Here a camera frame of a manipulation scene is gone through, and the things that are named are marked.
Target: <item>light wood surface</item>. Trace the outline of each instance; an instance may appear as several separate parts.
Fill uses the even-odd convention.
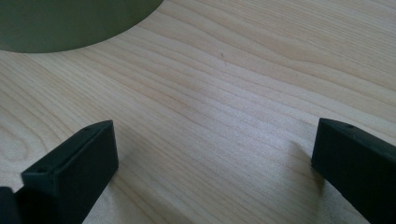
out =
[[[165,0],[105,42],[0,51],[0,185],[115,122],[84,223],[368,223],[310,167],[318,118],[396,145],[392,0]]]

